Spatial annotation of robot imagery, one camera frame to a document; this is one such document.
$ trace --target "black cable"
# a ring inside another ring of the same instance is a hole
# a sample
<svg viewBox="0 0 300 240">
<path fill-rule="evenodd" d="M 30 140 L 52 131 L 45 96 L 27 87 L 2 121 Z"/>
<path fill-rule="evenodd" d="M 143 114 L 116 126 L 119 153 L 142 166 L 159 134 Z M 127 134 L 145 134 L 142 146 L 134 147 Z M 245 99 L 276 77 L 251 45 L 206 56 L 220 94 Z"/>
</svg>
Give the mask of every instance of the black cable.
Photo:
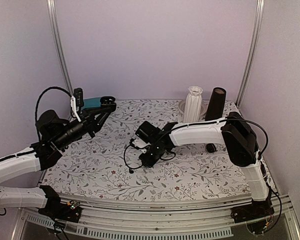
<svg viewBox="0 0 300 240">
<path fill-rule="evenodd" d="M 216 120 L 216 121 L 209 121 L 209 122 L 205 122 L 205 121 L 202 121 L 202 122 L 195 122 L 195 123 L 189 123 L 189 124 L 186 124 L 186 125 L 181 125 L 181 126 L 177 126 L 176 128 L 173 128 L 171 130 L 168 130 L 166 131 L 164 134 L 162 134 L 159 139 L 154 143 L 153 146 L 156 146 L 157 143 L 166 135 L 170 134 L 172 131 L 175 131 L 177 129 L 181 129 L 181 128 L 186 128 L 186 127 L 190 127 L 190 126 L 200 126 L 200 125 L 210 125 L 210 124 L 216 124 L 216 123 L 224 123 L 226 121 L 239 121 L 239 122 L 245 122 L 245 123 L 249 123 L 249 124 L 252 124 L 252 125 L 255 125 L 257 126 L 258 128 L 260 128 L 263 133 L 264 133 L 264 136 L 265 136 L 265 145 L 263 147 L 263 149 L 261 150 L 260 154 L 259 154 L 259 160 L 261 159 L 261 156 L 262 154 L 264 153 L 264 151 L 266 150 L 267 146 L 268 146 L 268 143 L 269 143 L 269 137 L 268 137 L 268 134 L 266 132 L 266 130 L 260 126 L 258 123 L 256 122 L 253 122 L 253 121 L 250 121 L 250 120 L 245 120 L 245 119 L 236 119 L 236 118 L 226 118 L 226 119 L 223 119 L 223 120 Z"/>
<path fill-rule="evenodd" d="M 14 155 L 5 156 L 3 158 L 0 158 L 0 163 L 7 159 L 20 157 L 20 156 L 27 155 L 27 154 L 33 154 L 34 152 L 35 152 L 35 150 L 31 150 L 31 151 L 20 152 L 20 153 L 14 154 Z"/>
<path fill-rule="evenodd" d="M 267 228 L 267 229 L 264 231 L 264 233 L 269 232 L 269 231 L 270 231 L 270 230 L 278 223 L 278 221 L 279 221 L 279 219 L 280 219 L 280 216 L 281 216 L 281 213 L 282 213 L 282 201 L 281 201 L 281 198 L 279 197 L 279 194 L 277 194 L 275 191 L 273 191 L 272 188 L 270 188 L 270 191 L 278 198 L 278 200 L 279 200 L 279 202 L 280 202 L 280 212 L 279 212 L 278 218 L 276 219 L 275 223 L 274 223 L 271 227 Z"/>
<path fill-rule="evenodd" d="M 7 210 L 4 208 L 4 213 L 0 213 L 0 216 L 4 216 L 7 214 Z"/>
<path fill-rule="evenodd" d="M 259 159 L 258 159 L 258 160 L 260 160 L 262 154 L 265 152 L 265 150 L 266 150 L 266 148 L 268 147 L 268 144 L 269 144 L 269 137 L 268 137 L 267 131 L 262 126 L 260 126 L 258 123 L 255 123 L 254 121 L 245 120 L 245 119 L 235 119 L 235 118 L 229 118 L 228 120 L 229 121 L 239 121 L 239 122 L 245 122 L 245 123 L 248 123 L 248 124 L 252 124 L 252 125 L 257 126 L 259 129 L 261 129 L 263 131 L 264 136 L 265 136 L 265 145 L 264 145 L 263 149 L 260 151 Z"/>
<path fill-rule="evenodd" d="M 53 225 L 53 227 L 54 227 L 54 232 L 55 232 L 55 233 L 57 232 L 57 229 L 56 229 L 56 226 L 57 226 L 57 227 L 61 230 L 61 232 L 63 233 L 65 239 L 66 239 L 66 240 L 70 240 L 70 239 L 68 238 L 67 234 L 65 233 L 64 228 L 63 228 L 63 227 L 62 227 L 55 219 L 53 219 L 52 217 L 50 217 L 50 218 L 51 218 L 51 220 L 54 222 L 54 225 Z M 61 238 L 58 236 L 57 233 L 55 234 L 55 236 L 56 236 L 59 240 L 61 240 Z"/>
<path fill-rule="evenodd" d="M 162 161 L 170 161 L 170 160 L 174 159 L 177 155 L 174 151 L 166 151 L 166 152 L 169 153 L 169 154 L 173 154 L 173 157 L 171 157 L 171 158 L 162 158 L 162 157 L 160 157 L 160 159 Z"/>
<path fill-rule="evenodd" d="M 127 161 L 126 161 L 126 152 L 127 152 L 127 149 L 129 147 L 133 147 L 132 145 L 128 145 L 126 146 L 126 148 L 124 149 L 124 152 L 123 152 L 123 161 L 124 161 L 124 164 L 129 168 L 129 172 L 131 172 L 131 170 L 136 170 L 136 169 L 140 169 L 142 168 L 144 165 L 141 164 L 140 166 L 137 166 L 137 167 L 130 167 L 128 164 L 127 164 Z"/>
<path fill-rule="evenodd" d="M 34 123 L 36 124 L 37 121 L 38 121 L 38 107 L 39 107 L 39 103 L 40 103 L 40 100 L 41 98 L 43 97 L 43 95 L 48 92 L 49 90 L 52 90 L 52 89 L 55 89 L 55 90 L 60 90 L 66 94 L 68 94 L 68 96 L 71 98 L 71 94 L 70 92 L 68 92 L 67 90 L 63 89 L 62 87 L 59 87 L 59 86 L 51 86 L 51 87 L 48 87 L 47 89 L 45 89 L 39 96 L 38 100 L 36 101 L 36 105 L 35 105 L 35 112 L 34 112 Z M 39 130 L 37 129 L 36 127 L 36 133 L 38 135 L 38 140 L 39 142 L 41 142 L 41 136 L 40 136 L 40 133 L 39 133 Z"/>
<path fill-rule="evenodd" d="M 76 118 L 76 116 L 74 115 L 74 111 L 70 111 L 70 115 L 71 115 L 71 117 L 73 118 L 73 119 L 75 119 Z"/>
</svg>

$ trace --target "leaf print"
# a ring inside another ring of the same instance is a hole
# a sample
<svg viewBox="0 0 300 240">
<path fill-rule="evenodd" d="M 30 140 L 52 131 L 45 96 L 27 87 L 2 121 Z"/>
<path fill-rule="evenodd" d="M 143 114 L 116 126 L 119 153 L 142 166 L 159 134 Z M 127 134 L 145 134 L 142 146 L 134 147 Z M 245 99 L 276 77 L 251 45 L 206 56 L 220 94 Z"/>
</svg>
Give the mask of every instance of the leaf print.
<svg viewBox="0 0 300 240">
<path fill-rule="evenodd" d="M 206 152 L 205 144 L 178 146 L 173 149 L 173 161 L 158 161 L 152 168 L 142 167 L 130 174 L 123 152 L 138 127 L 147 120 L 161 129 L 168 122 L 180 123 L 183 115 L 178 109 L 179 100 L 116 102 L 117 109 L 95 138 L 86 134 L 70 144 L 56 165 L 48 169 L 43 184 L 66 195 L 119 201 L 189 201 L 250 193 L 244 174 L 229 160 L 222 144 L 215 144 L 214 154 Z M 231 111 L 238 110 L 227 101 L 223 116 Z M 132 167 L 141 164 L 139 155 L 139 150 L 127 151 Z M 275 187 L 267 166 L 266 171 Z"/>
</svg>

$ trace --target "black cylinder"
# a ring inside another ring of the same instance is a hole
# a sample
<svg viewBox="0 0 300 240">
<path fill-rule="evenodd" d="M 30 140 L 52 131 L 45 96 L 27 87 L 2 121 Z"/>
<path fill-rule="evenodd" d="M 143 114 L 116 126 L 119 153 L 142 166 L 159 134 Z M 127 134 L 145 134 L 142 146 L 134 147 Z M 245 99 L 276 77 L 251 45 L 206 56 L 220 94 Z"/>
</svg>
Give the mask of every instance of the black cylinder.
<svg viewBox="0 0 300 240">
<path fill-rule="evenodd" d="M 65 131 L 61 135 L 59 135 L 55 140 L 53 140 L 53 143 L 59 150 L 62 150 L 74 141 L 81 139 L 82 136 L 87 132 L 88 131 L 84 128 L 82 122 L 79 122 L 78 120 L 73 120 L 66 127 Z"/>
<path fill-rule="evenodd" d="M 215 87 L 212 91 L 208 109 L 205 114 L 205 120 L 215 120 L 222 117 L 226 102 L 226 90 L 221 87 Z"/>
</svg>

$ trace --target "white vase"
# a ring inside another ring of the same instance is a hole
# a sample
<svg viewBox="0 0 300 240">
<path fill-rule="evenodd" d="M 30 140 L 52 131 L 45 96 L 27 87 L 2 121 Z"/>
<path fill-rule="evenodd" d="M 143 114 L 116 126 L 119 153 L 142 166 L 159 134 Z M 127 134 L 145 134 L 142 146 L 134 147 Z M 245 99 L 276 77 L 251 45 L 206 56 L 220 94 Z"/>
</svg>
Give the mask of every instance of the white vase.
<svg viewBox="0 0 300 240">
<path fill-rule="evenodd" d="M 189 94 L 185 100 L 185 108 L 183 115 L 184 123 L 198 122 L 202 104 L 202 92 L 203 90 L 201 87 L 189 87 Z"/>
</svg>

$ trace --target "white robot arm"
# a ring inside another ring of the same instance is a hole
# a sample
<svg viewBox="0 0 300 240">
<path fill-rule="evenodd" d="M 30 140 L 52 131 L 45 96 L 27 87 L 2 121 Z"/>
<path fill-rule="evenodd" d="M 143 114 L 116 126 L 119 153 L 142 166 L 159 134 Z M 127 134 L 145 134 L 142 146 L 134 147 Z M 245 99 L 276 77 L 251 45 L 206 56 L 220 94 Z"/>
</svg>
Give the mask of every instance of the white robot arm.
<svg viewBox="0 0 300 240">
<path fill-rule="evenodd" d="M 84 105 L 82 94 L 82 89 L 76 88 L 75 96 L 71 96 L 75 120 L 60 119 L 54 110 L 45 111 L 35 123 L 42 136 L 39 142 L 23 151 L 0 158 L 0 184 L 22 174 L 51 168 L 62 157 L 62 152 L 69 144 L 81 139 L 87 133 L 92 138 L 95 136 L 108 116 L 116 110 L 115 98 L 102 97 L 100 107 L 81 110 Z M 81 215 L 81 208 L 78 205 L 79 203 L 75 201 L 61 203 L 59 195 L 47 185 L 35 188 L 0 186 L 0 209 L 39 208 L 40 214 L 77 223 Z"/>
<path fill-rule="evenodd" d="M 235 222 L 244 222 L 274 213 L 271 191 L 267 183 L 265 166 L 260 161 L 257 137 L 237 112 L 216 120 L 166 124 L 162 129 L 145 121 L 135 134 L 130 146 L 140 149 L 142 166 L 152 167 L 165 152 L 186 144 L 225 144 L 231 162 L 245 175 L 251 190 L 252 203 L 233 208 Z"/>
</svg>

